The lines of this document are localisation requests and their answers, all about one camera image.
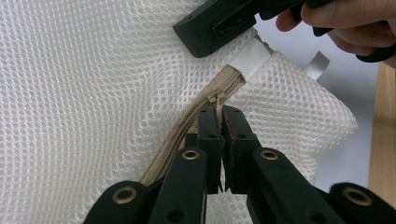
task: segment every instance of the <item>black plastic part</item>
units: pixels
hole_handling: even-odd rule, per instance
[[[276,223],[276,217],[271,211],[271,206],[262,196],[259,185],[252,179],[247,193],[247,210],[254,224]]]
[[[204,107],[198,112],[198,148],[207,155],[207,194],[217,194],[221,187],[221,150],[223,139],[220,133],[216,110]]]
[[[310,8],[323,7],[324,5],[330,3],[332,0],[305,0],[306,5]]]
[[[115,203],[114,194],[124,188],[133,188],[136,192],[134,199],[128,203]],[[98,201],[93,205],[84,223],[86,224],[131,224],[145,223],[149,216],[149,208],[145,204],[147,189],[142,184],[133,181],[122,181],[106,189]],[[131,196],[131,191],[121,192],[119,197]]]
[[[181,149],[163,181],[148,223],[205,223],[205,174],[206,153],[196,147]]]
[[[184,147],[198,147],[198,134],[196,133],[187,133]]]
[[[220,49],[256,24],[260,12],[263,20],[272,19],[300,0],[209,0],[178,22],[174,30],[196,58]]]
[[[314,35],[315,36],[323,36],[333,30],[333,28],[320,28],[320,27],[313,27]]]
[[[275,156],[267,160],[262,156],[264,151]],[[276,223],[345,223],[283,153],[258,148],[253,159],[251,173],[271,205]]]
[[[368,56],[360,56],[356,57],[365,63],[379,63],[385,61],[386,59],[392,57],[396,53],[396,45],[390,46],[388,48],[378,48]]]
[[[370,190],[355,184],[333,185],[329,202],[347,223],[394,224],[396,211]]]
[[[294,21],[301,20],[301,9],[303,8],[303,5],[304,5],[304,1],[290,8],[291,16],[293,17]]]
[[[222,118],[222,134],[226,140],[223,149],[225,190],[231,189],[233,194],[247,194],[251,176],[251,155],[253,150],[261,145],[242,111],[225,105]]]

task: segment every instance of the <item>finger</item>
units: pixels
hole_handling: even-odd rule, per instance
[[[393,57],[385,60],[384,63],[390,67],[396,68],[396,56],[394,55]]]
[[[288,9],[280,13],[276,18],[276,27],[282,32],[287,32],[296,27],[301,21],[295,21]]]
[[[394,0],[333,0],[320,8],[302,9],[306,23],[317,27],[348,28],[396,18]]]
[[[375,48],[372,48],[372,47],[357,46],[357,45],[348,43],[343,38],[341,38],[340,36],[335,34],[334,31],[329,32],[328,35],[339,49],[341,49],[345,52],[348,52],[348,53],[353,53],[353,54],[361,55],[361,56],[367,56],[367,55],[370,55],[371,53],[373,53],[375,50]]]
[[[385,48],[396,43],[396,36],[385,21],[346,29],[334,33],[352,45]]]

